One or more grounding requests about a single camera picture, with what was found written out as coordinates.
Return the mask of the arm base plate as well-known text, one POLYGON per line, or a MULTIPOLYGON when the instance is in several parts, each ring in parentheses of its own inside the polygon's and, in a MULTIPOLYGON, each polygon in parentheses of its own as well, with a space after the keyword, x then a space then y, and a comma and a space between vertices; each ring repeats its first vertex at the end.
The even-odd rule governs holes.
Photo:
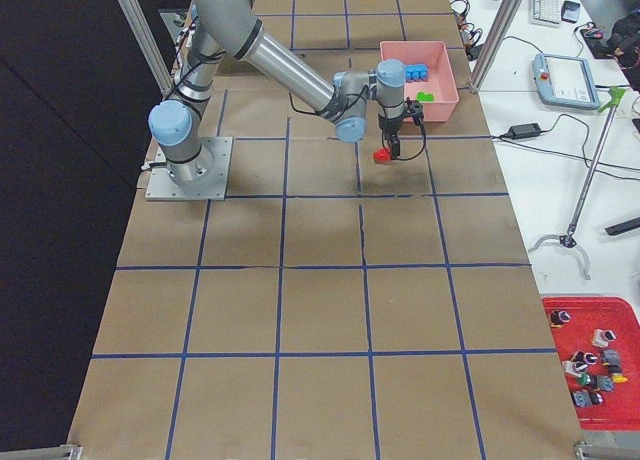
POLYGON ((148 201, 224 201, 234 138, 201 137, 200 154, 185 164, 171 163, 157 148, 145 197, 148 201))

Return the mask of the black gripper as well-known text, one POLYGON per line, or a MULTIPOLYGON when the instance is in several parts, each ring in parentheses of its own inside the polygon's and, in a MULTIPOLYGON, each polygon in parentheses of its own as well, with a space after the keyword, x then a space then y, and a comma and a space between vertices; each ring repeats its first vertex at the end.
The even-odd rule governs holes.
POLYGON ((403 122, 411 119, 424 134, 424 114, 423 106, 417 100, 406 99, 397 106, 385 106, 378 103, 379 114, 378 124, 383 139, 388 139, 388 148, 392 159, 399 159, 401 156, 401 143, 397 136, 403 122))

